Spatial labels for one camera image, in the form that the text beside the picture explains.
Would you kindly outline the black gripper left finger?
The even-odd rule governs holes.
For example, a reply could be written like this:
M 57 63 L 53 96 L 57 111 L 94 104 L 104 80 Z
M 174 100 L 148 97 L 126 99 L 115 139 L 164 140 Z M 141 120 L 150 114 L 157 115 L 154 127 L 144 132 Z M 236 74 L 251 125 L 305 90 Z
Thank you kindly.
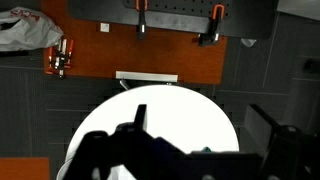
M 140 104 L 138 106 L 134 119 L 134 126 L 136 129 L 143 130 L 145 128 L 146 110 L 146 104 Z

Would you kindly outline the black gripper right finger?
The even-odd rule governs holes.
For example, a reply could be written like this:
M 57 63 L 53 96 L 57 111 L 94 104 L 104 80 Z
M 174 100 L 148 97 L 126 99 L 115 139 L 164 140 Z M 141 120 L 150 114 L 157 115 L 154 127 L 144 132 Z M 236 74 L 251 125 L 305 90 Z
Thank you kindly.
M 256 104 L 249 104 L 246 109 L 244 127 L 254 139 L 259 153 L 266 153 L 280 125 Z

